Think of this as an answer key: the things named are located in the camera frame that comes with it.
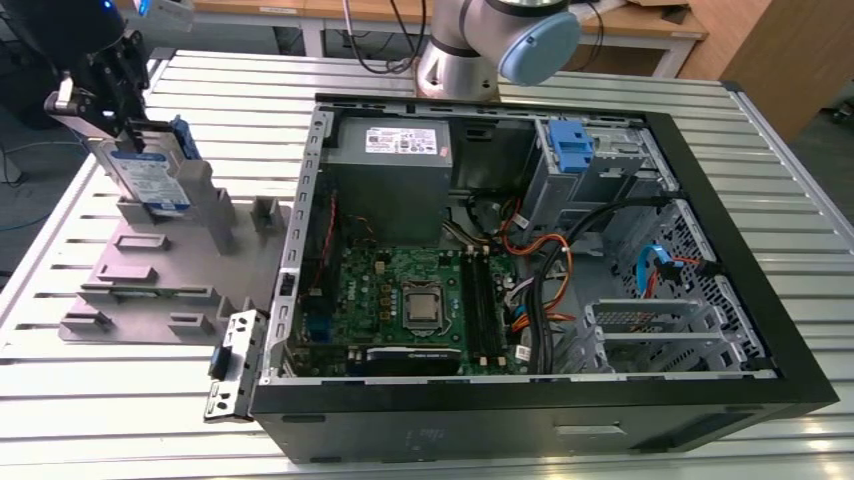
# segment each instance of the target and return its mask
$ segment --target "ram slot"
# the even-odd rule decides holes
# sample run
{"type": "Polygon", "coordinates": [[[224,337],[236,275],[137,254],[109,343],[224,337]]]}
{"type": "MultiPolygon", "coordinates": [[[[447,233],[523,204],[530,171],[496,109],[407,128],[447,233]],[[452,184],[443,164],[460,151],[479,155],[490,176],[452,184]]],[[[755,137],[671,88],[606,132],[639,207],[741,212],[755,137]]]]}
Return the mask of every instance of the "ram slot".
{"type": "Polygon", "coordinates": [[[483,366],[487,365],[490,358],[502,365],[502,341],[490,258],[479,253],[464,255],[460,273],[470,357],[483,366]]]}

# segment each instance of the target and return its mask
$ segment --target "gray floor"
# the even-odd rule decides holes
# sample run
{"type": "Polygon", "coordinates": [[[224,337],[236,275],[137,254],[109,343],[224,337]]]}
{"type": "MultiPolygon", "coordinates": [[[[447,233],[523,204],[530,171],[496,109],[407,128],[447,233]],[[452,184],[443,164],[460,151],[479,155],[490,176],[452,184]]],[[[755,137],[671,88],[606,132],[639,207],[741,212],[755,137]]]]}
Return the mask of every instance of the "gray floor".
{"type": "MultiPolygon", "coordinates": [[[[0,141],[5,149],[12,150],[36,142],[75,142],[77,139],[65,128],[29,130],[0,108],[0,141]]],[[[0,270],[15,270],[43,223],[12,231],[3,230],[51,213],[84,158],[83,148],[73,145],[35,146],[9,155],[28,179],[17,188],[0,183],[0,270]]]]}
{"type": "MultiPolygon", "coordinates": [[[[7,149],[13,149],[33,142],[73,141],[75,137],[63,128],[28,130],[0,109],[0,140],[7,149]]],[[[854,121],[835,125],[822,113],[791,147],[842,213],[854,221],[854,121]]],[[[11,158],[29,179],[17,189],[0,184],[0,270],[7,271],[17,266],[41,224],[12,231],[3,229],[51,212],[85,156],[72,145],[47,145],[11,158]]]]}
{"type": "Polygon", "coordinates": [[[854,223],[854,118],[837,125],[822,112],[790,145],[842,214],[854,223]]]}

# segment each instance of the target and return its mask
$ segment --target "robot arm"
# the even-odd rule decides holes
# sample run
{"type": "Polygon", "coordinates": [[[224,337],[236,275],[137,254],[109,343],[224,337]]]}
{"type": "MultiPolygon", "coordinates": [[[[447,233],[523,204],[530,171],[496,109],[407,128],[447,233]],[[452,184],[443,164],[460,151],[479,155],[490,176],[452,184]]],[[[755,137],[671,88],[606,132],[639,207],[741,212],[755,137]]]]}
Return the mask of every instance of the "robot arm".
{"type": "Polygon", "coordinates": [[[434,98],[488,100],[498,73],[518,85],[543,82],[568,61],[580,24],[568,0],[442,0],[418,66],[434,98]]]}
{"type": "Polygon", "coordinates": [[[141,152],[145,48],[140,33],[125,32],[112,0],[0,0],[0,4],[57,71],[61,83],[45,101],[48,114],[87,136],[115,138],[120,150],[141,152]]]}

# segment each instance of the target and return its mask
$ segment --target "blue drive cage latch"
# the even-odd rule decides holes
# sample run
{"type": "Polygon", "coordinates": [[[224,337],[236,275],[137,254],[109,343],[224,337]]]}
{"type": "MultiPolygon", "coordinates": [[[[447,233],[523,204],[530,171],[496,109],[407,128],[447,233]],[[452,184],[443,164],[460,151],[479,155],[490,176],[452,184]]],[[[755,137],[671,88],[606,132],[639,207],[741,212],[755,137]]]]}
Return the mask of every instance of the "blue drive cage latch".
{"type": "Polygon", "coordinates": [[[587,170],[594,156],[594,139],[587,135],[580,122],[548,121],[548,138],[558,155],[558,165],[563,173],[587,170]]]}

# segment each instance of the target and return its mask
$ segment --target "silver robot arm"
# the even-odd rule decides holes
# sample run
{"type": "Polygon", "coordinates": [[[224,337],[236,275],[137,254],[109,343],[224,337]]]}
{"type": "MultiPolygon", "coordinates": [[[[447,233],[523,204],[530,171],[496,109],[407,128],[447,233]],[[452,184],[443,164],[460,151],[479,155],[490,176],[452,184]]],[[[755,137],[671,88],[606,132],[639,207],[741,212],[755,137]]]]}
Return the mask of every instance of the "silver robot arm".
{"type": "Polygon", "coordinates": [[[568,61],[580,24],[568,0],[442,0],[418,65],[418,87],[432,98],[488,100],[498,74],[535,85],[568,61]]]}

